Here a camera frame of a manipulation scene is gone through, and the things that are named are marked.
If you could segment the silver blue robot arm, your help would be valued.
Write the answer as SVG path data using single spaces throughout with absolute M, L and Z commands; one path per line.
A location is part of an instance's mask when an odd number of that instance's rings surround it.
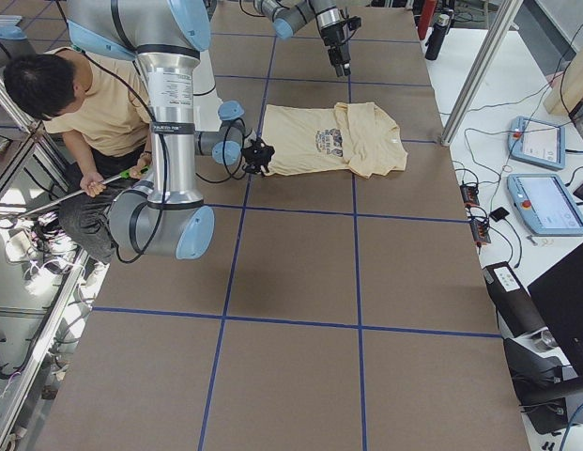
M 351 73 L 348 42 L 361 27 L 361 17 L 349 16 L 338 1 L 298 1 L 284 6 L 281 1 L 253 1 L 253 8 L 268 18 L 280 39 L 290 39 L 305 25 L 315 22 L 319 37 L 327 48 L 330 64 L 338 77 Z
M 202 1 L 71 1 L 69 36 L 85 56 L 135 62 L 148 98 L 152 165 L 108 212 L 118 251 L 197 259 L 211 242 L 215 216 L 197 188 L 195 158 L 209 155 L 245 172 L 266 174 L 274 149 L 245 126 L 243 108 L 228 101 L 212 131 L 196 128 L 193 83 L 210 45 Z

